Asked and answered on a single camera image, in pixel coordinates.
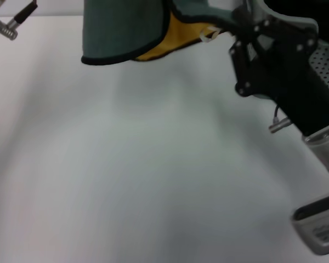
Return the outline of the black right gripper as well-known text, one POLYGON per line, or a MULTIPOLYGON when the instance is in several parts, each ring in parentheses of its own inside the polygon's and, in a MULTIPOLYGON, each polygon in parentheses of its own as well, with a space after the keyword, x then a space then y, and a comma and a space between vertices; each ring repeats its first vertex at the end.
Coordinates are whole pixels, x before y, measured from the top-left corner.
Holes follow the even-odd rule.
POLYGON ((267 5, 252 11, 240 6, 234 10, 238 35, 229 49, 241 97, 261 95, 272 100, 304 136, 329 126, 329 89, 309 64, 317 45, 316 21, 278 13, 267 5), (257 33, 276 28, 274 40, 265 50, 257 33), (282 35, 281 31, 296 31, 282 35))

